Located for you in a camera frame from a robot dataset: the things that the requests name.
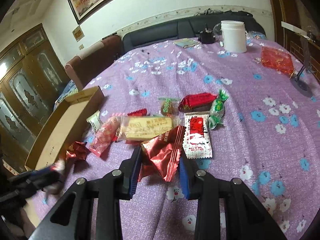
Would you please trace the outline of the small red foil candy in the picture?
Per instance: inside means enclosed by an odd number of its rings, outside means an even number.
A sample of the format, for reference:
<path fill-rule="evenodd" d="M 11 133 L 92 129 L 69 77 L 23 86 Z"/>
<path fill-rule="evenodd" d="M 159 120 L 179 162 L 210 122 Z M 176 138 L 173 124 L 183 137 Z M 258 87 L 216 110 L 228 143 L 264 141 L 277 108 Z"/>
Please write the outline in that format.
<path fill-rule="evenodd" d="M 72 143 L 66 151 L 66 161 L 68 160 L 86 160 L 89 154 L 89 149 L 84 142 L 75 141 Z"/>

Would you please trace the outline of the pink checkered snack packet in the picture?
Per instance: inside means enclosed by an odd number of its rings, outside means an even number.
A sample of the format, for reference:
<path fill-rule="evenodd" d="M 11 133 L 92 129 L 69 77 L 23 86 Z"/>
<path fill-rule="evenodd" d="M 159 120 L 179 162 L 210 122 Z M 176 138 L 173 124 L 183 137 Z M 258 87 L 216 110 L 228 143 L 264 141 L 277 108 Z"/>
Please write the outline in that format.
<path fill-rule="evenodd" d="M 120 117 L 112 116 L 97 130 L 88 149 L 97 157 L 101 157 L 110 146 L 120 125 Z"/>

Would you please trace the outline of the shiny red foil snack bag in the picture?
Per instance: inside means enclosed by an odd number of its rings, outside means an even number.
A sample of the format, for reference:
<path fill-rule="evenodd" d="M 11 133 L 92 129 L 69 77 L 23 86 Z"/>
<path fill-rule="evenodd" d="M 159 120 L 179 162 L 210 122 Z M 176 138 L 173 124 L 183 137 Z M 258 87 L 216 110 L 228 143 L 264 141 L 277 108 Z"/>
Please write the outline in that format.
<path fill-rule="evenodd" d="M 178 168 L 183 150 L 184 126 L 177 126 L 140 144 L 142 166 L 138 180 L 157 174 L 164 181 L 170 182 Z"/>

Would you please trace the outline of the cream white snack packet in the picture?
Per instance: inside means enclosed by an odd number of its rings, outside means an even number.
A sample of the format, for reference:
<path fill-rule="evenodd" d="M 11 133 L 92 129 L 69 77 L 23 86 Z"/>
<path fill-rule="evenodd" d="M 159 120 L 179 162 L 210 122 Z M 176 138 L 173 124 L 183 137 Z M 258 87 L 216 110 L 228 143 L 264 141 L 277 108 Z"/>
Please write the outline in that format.
<path fill-rule="evenodd" d="M 92 114 L 86 119 L 86 121 L 91 125 L 91 127 L 93 128 L 93 131 L 95 132 L 97 132 L 103 124 L 99 116 L 100 116 L 100 111 L 97 110 L 94 114 Z"/>

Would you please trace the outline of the yellow biscuit bar packet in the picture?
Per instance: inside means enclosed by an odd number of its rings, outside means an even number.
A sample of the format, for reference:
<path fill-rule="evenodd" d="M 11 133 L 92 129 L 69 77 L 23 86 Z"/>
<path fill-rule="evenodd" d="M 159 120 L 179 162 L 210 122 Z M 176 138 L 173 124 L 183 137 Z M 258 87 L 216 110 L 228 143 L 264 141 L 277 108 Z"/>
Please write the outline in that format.
<path fill-rule="evenodd" d="M 170 117 L 122 116 L 117 129 L 117 141 L 152 139 L 173 128 Z"/>

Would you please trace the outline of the small red candy packet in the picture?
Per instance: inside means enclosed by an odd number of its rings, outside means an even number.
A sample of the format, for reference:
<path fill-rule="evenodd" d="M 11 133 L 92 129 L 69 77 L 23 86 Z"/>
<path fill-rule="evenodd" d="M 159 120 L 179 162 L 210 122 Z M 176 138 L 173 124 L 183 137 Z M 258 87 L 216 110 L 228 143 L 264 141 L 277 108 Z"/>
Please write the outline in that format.
<path fill-rule="evenodd" d="M 127 113 L 127 116 L 146 116 L 147 113 L 148 113 L 147 109 L 143 108 L 134 112 Z"/>

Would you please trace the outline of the white red sachet packet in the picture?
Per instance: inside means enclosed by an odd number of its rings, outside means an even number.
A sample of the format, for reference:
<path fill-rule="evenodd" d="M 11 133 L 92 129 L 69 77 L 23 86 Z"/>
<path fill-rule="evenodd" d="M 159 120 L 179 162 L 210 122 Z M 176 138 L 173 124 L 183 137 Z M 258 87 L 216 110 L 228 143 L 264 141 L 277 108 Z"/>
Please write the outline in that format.
<path fill-rule="evenodd" d="M 188 159 L 209 159 L 213 157 L 208 118 L 208 111 L 184 114 L 184 126 L 186 129 L 183 149 Z"/>

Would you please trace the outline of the clear green-edged cake packet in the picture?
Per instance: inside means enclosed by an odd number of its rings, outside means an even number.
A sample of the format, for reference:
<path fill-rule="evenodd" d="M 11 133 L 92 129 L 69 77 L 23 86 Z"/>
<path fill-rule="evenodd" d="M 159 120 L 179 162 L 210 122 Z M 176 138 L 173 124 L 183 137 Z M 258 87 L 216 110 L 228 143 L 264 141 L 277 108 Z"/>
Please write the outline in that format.
<path fill-rule="evenodd" d="M 180 99 L 177 98 L 158 98 L 160 103 L 159 113 L 163 116 L 178 115 Z"/>

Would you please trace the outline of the green twist-wrapped candy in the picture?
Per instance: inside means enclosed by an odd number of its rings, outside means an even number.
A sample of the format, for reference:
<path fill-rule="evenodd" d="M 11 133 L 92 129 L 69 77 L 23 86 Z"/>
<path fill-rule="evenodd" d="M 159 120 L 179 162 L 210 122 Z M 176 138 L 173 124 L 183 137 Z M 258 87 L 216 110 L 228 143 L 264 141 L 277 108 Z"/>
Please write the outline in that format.
<path fill-rule="evenodd" d="M 218 125 L 223 125 L 223 116 L 225 114 L 225 101 L 229 98 L 226 92 L 219 90 L 216 99 L 213 101 L 208 118 L 210 129 L 215 129 Z"/>

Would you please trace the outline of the red candy bar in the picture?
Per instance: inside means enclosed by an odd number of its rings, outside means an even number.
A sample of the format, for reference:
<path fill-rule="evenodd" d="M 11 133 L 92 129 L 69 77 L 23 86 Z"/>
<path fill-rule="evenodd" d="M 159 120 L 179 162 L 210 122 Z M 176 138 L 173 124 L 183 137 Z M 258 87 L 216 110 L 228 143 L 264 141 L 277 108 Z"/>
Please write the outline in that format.
<path fill-rule="evenodd" d="M 183 113 L 209 111 L 217 94 L 200 93 L 185 96 L 178 106 Z"/>

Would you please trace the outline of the purple floral tablecloth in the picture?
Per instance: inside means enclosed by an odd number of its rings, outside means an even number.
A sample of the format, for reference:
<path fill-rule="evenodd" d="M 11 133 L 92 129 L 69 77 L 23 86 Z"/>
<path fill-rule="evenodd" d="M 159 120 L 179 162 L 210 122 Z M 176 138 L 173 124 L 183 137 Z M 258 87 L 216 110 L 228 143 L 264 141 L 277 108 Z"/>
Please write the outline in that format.
<path fill-rule="evenodd" d="M 319 85 L 217 45 L 171 41 L 126 53 L 65 98 L 39 138 L 37 162 L 65 153 L 96 111 L 81 185 L 32 239 L 319 239 Z"/>

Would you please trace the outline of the red mesh gift bag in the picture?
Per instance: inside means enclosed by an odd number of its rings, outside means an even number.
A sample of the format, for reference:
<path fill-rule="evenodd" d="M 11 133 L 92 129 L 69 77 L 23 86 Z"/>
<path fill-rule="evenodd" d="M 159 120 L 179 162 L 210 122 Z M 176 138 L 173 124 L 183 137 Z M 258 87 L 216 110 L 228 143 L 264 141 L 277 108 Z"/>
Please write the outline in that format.
<path fill-rule="evenodd" d="M 274 69 L 291 76 L 294 73 L 292 58 L 282 49 L 263 47 L 261 49 L 261 63 L 264 67 Z"/>

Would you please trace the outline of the green patterned booklet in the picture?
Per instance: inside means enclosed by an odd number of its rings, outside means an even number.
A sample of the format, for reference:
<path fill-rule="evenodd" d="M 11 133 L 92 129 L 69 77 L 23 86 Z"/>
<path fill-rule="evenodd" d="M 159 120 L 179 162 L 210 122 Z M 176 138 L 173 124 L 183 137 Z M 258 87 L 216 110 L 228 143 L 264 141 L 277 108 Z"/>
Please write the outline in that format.
<path fill-rule="evenodd" d="M 176 46 L 181 47 L 181 48 L 190 48 L 190 47 L 194 47 L 194 46 L 200 44 L 200 42 L 198 40 L 195 40 L 192 38 L 178 39 L 178 40 L 175 40 L 173 43 Z"/>

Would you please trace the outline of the clear glass cup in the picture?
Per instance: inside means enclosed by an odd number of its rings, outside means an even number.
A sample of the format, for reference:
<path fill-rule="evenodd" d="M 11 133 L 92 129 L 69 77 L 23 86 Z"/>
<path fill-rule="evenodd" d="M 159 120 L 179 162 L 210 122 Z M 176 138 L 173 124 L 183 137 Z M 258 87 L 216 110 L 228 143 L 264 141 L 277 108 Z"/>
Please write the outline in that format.
<path fill-rule="evenodd" d="M 221 22 L 217 23 L 213 27 L 213 33 L 216 38 L 221 38 L 222 37 L 222 27 L 221 27 Z"/>

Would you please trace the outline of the small gold wall plaque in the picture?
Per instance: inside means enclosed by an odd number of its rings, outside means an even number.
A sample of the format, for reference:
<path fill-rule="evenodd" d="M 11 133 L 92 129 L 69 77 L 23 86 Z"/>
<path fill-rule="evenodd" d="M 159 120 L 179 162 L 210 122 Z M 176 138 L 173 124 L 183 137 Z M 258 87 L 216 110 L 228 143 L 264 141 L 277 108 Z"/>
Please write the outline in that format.
<path fill-rule="evenodd" d="M 79 41 L 85 36 L 80 26 L 77 26 L 77 27 L 72 31 L 72 34 L 73 34 L 76 42 L 79 42 Z"/>

